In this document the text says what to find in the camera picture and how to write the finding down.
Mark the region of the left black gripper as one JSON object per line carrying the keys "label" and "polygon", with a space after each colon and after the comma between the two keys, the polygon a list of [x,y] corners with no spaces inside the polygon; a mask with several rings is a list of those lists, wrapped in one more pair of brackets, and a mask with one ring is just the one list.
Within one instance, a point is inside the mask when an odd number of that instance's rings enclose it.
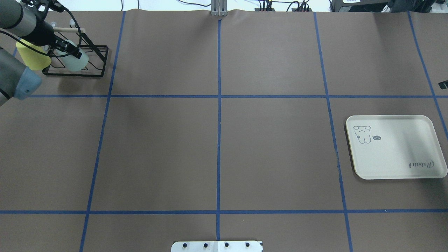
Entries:
{"label": "left black gripper", "polygon": [[64,39],[57,35],[53,35],[53,38],[51,39],[51,48],[48,50],[48,56],[58,56],[58,50],[65,53],[62,57],[82,57],[81,50],[77,45],[67,45]]}

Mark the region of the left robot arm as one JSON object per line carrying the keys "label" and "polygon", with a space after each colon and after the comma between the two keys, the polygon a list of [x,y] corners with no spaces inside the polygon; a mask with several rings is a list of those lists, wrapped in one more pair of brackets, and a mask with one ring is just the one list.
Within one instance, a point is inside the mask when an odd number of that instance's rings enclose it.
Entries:
{"label": "left robot arm", "polygon": [[[57,36],[54,27],[46,22],[49,10],[68,12],[58,0],[2,0],[1,34],[41,56],[47,54],[37,47],[49,46],[59,54],[50,58],[82,57],[79,44],[74,45]],[[40,76],[9,51],[1,48],[0,71],[1,105],[10,99],[24,100],[42,84]]]}

